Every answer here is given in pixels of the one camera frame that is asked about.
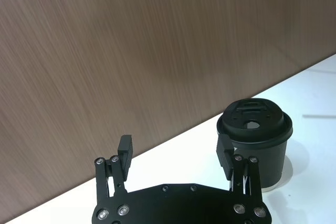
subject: black lid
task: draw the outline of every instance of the black lid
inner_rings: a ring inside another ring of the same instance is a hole
[[[227,134],[237,148],[269,148],[285,142],[293,133],[292,121],[274,102],[249,98],[230,104],[217,122],[219,134]]]

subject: black cup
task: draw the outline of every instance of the black cup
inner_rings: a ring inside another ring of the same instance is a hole
[[[280,181],[292,120],[274,102],[250,98],[230,104],[217,121],[218,134],[227,134],[235,154],[259,159],[263,191]]]

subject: bolt head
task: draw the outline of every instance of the bolt head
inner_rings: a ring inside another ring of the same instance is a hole
[[[266,212],[265,212],[265,210],[264,210],[263,208],[261,208],[261,207],[256,207],[256,208],[254,209],[254,213],[255,213],[255,215],[258,216],[258,217],[261,217],[261,218],[266,217]]]
[[[162,187],[162,190],[163,190],[164,192],[168,191],[168,189],[169,189],[168,186],[163,186],[163,187]]]
[[[104,160],[102,158],[99,158],[99,159],[96,160],[97,165],[100,165],[102,163],[104,163]]]
[[[243,160],[243,157],[240,156],[240,155],[236,155],[236,156],[235,156],[235,160],[236,160],[236,161],[242,161],[242,160]]]
[[[122,205],[118,208],[118,214],[120,216],[124,216],[124,215],[128,214],[129,211],[130,211],[130,208],[127,205]]]
[[[119,160],[119,157],[118,156],[114,156],[114,157],[112,157],[112,162],[117,162],[118,160]]]
[[[103,209],[103,210],[100,210],[98,212],[97,218],[98,218],[98,220],[105,220],[108,215],[109,215],[109,212],[107,210]]]
[[[242,204],[235,204],[233,209],[237,214],[242,215],[245,213],[245,207]]]
[[[192,186],[190,187],[190,190],[191,190],[191,191],[196,191],[196,190],[197,190],[197,186],[192,185]]]
[[[258,162],[258,159],[256,157],[250,157],[250,161],[252,163],[256,163],[256,162]]]

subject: wood veneer backdrop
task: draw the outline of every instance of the wood veneer backdrop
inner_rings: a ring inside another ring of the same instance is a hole
[[[0,0],[0,222],[336,51],[336,0]]]

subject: wooden wall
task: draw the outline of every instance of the wooden wall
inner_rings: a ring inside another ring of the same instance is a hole
[[[0,222],[336,52],[336,0],[0,0]]]

